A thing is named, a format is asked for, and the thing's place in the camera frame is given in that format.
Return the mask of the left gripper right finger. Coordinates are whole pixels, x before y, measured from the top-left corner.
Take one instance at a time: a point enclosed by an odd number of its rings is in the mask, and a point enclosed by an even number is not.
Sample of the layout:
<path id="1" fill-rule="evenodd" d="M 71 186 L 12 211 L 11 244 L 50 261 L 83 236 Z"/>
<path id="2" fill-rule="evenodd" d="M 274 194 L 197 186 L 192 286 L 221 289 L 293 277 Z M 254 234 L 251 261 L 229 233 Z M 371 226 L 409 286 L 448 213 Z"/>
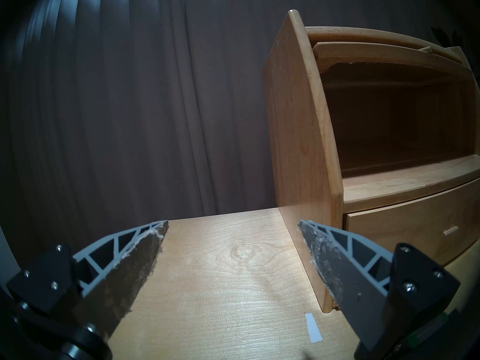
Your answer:
<path id="1" fill-rule="evenodd" d="M 394 253 L 310 220 L 298 228 L 315 269 L 359 338 L 356 353 L 408 353 L 437 332 L 461 283 L 411 244 Z"/>

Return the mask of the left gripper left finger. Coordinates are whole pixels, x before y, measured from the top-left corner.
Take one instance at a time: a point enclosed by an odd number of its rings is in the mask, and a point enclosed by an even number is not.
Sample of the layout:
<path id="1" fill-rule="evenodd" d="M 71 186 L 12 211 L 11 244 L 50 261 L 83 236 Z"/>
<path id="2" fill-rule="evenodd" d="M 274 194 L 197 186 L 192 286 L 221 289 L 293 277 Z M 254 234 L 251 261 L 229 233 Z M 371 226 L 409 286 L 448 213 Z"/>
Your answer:
<path id="1" fill-rule="evenodd" d="M 153 271 L 168 229 L 168 220 L 155 221 L 105 236 L 76 254 L 57 244 L 10 278 L 7 290 L 38 315 L 93 325 L 110 337 Z"/>

